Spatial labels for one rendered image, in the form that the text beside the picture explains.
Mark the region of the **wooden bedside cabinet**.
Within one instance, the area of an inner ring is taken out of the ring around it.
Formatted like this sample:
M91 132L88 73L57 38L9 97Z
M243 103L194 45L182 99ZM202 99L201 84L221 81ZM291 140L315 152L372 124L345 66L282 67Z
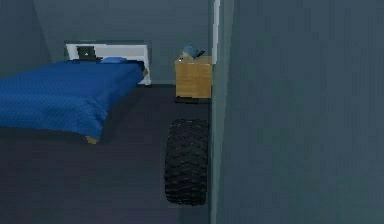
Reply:
M212 59L179 57L175 62L176 102L209 101L212 93Z

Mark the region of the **black woven bin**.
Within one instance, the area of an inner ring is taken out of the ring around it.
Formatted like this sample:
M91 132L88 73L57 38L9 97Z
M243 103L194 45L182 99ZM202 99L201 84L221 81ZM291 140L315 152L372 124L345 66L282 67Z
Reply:
M206 203L209 123L176 119L167 138L164 186L170 203L198 206Z

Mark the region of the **blue pillow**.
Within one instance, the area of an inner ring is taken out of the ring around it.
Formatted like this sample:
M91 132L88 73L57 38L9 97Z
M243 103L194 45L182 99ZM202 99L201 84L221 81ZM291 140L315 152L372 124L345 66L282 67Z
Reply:
M126 63L128 60L124 57L105 57L103 58L100 63L102 64L123 64Z

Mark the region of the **black open laptop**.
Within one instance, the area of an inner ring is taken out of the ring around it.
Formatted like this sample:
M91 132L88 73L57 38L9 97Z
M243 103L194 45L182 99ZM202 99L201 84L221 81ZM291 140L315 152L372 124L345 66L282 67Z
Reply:
M77 53L80 61L100 61L101 57L97 57L93 46L78 46Z

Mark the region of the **blue covered bed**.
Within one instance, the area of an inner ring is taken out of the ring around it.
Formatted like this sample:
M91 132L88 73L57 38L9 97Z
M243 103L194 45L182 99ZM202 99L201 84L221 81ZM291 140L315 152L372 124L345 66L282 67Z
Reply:
M80 61L78 46L123 64ZM0 127L73 132L100 141L108 113L138 85L151 84L146 44L70 43L69 58L0 79Z

